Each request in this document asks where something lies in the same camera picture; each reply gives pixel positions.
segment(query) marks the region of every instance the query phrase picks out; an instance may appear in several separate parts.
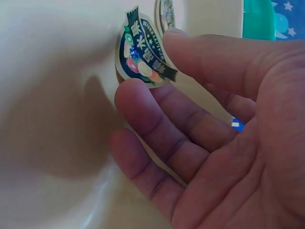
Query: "fruit illustration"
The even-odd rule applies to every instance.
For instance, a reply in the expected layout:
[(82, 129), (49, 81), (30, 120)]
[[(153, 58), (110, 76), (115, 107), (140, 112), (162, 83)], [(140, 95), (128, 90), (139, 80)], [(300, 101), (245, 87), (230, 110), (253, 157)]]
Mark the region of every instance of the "fruit illustration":
[(138, 69), (137, 63), (131, 58), (127, 58), (127, 66), (132, 70), (134, 73), (140, 73)]
[(161, 83), (163, 81), (163, 79), (159, 76), (159, 74), (157, 72), (152, 71), (152, 73), (153, 74), (148, 77), (151, 81), (153, 81), (155, 83)]
[(142, 60), (138, 63), (138, 69), (140, 74), (146, 77), (150, 77), (153, 73), (152, 69)]
[(130, 56), (130, 48), (132, 46), (127, 42), (125, 41), (125, 44), (124, 44), (124, 57), (125, 58), (128, 58)]

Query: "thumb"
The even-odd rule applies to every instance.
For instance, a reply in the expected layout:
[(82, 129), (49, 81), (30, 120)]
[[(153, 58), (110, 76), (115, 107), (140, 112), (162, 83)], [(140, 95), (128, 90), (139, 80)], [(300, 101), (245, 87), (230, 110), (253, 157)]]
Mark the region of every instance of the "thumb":
[(264, 76), (287, 50), (278, 42), (189, 36), (178, 29), (166, 32), (163, 43), (174, 65), (201, 85), (210, 83), (254, 101)]

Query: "palm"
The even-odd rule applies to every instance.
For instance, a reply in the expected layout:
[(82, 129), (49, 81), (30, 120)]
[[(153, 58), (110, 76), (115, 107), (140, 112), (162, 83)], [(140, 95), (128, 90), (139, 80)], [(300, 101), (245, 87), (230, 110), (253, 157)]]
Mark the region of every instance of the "palm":
[[(177, 48), (182, 38), (171, 39), (165, 47), (176, 66), (246, 123), (245, 129), (237, 133), (171, 85), (149, 91), (138, 80), (126, 81), (116, 95), (118, 109), (187, 186), (154, 164), (128, 130), (112, 137), (120, 168), (175, 229), (303, 228), (305, 105), (300, 98), (305, 81), (304, 72), (290, 77), (287, 69), (292, 59), (294, 67), (304, 64), (302, 52), (287, 62), (278, 58), (262, 64), (255, 55), (269, 54), (269, 43), (184, 37), (182, 51)], [(209, 46), (211, 41), (218, 43)], [(257, 47), (244, 50), (253, 44)]]

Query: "star pattern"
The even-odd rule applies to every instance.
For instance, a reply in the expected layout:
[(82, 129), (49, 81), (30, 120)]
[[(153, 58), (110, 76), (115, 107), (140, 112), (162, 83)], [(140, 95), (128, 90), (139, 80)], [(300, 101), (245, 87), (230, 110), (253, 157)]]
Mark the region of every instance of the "star pattern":
[(291, 35), (292, 37), (295, 37), (296, 32), (294, 28), (288, 28), (288, 34)]
[(284, 3), (285, 5), (285, 10), (292, 11), (292, 8), (294, 7), (293, 5), (290, 4), (290, 2)]

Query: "fingernail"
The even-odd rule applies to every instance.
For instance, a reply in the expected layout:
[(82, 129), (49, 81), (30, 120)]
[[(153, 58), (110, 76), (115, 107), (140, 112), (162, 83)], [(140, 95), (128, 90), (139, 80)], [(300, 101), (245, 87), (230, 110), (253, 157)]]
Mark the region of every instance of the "fingernail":
[(180, 29), (177, 28), (172, 28), (168, 30), (169, 33), (173, 33), (173, 34), (178, 34), (178, 35), (183, 35), (183, 36), (188, 36), (187, 32), (184, 32)]

